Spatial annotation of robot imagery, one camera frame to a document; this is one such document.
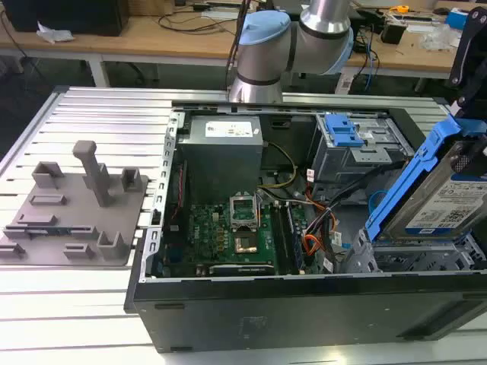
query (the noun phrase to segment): yellow cable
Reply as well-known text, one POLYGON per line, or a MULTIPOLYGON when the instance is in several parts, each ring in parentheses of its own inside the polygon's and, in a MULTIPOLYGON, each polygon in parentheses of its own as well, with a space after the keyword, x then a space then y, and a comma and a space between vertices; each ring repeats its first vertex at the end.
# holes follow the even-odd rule
POLYGON ((284 151, 284 149, 279 146, 278 144, 274 143, 274 142, 267 142, 269 145, 277 148, 279 151, 281 151, 282 154, 284 154, 286 156, 286 158, 289 160, 289 162, 291 162, 292 164, 292 175, 291 175, 291 178, 289 178, 288 181, 286 182, 281 182, 279 184, 264 184, 264 185, 259 185, 260 188, 264 188, 264 189, 279 189, 279 188, 284 188, 285 186, 288 186, 288 185, 291 185, 294 180, 296 179, 296 176, 298 175, 298 168, 296 167, 296 165, 294 164, 294 161, 292 160, 291 156, 289 156, 289 154, 284 151))

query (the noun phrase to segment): black box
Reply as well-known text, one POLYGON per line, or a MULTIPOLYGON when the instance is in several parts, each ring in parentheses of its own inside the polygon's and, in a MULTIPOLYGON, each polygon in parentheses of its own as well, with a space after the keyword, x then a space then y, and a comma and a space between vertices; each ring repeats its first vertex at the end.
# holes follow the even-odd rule
POLYGON ((119 36, 129 20, 127 0, 4 0, 16 31, 35 32, 42 25, 73 33, 119 36))
POLYGON ((402 24, 386 24, 380 38, 384 43, 399 44, 407 26, 402 24))

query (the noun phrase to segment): black computer case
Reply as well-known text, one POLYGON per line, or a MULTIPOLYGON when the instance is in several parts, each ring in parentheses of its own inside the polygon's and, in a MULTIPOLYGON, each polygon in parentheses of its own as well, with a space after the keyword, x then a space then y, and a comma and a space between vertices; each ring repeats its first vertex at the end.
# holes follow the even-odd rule
POLYGON ((129 20, 127 0, 4 0, 3 5, 19 32, 35 32, 40 22, 74 34, 116 37, 129 20))

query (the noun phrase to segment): table leg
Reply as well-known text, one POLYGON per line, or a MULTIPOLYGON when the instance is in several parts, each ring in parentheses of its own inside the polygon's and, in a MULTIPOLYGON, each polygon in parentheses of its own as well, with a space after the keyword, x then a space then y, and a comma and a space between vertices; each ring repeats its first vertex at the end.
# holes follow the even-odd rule
POLYGON ((91 75, 93 76, 93 81, 96 87, 110 87, 110 82, 108 81, 107 70, 105 69, 105 64, 102 61, 90 60, 91 75))
POLYGON ((22 67, 19 57, 2 56, 2 61, 15 74, 24 73, 24 67, 22 67))
POLYGON ((416 93, 422 93, 425 90, 426 84, 428 83, 427 78, 420 78, 414 87, 416 93))
POLYGON ((340 79, 335 88, 335 94, 347 95, 352 86, 353 79, 355 78, 355 72, 343 70, 340 74, 340 79))

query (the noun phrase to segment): robotic arm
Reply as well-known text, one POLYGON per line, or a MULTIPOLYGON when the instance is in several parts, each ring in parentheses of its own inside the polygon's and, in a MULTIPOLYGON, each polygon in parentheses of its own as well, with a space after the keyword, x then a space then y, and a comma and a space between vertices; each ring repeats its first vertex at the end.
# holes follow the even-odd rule
POLYGON ((312 0, 299 22, 279 11, 247 15, 230 101, 281 103, 283 72, 339 72, 353 47, 348 11, 348 0, 312 0))

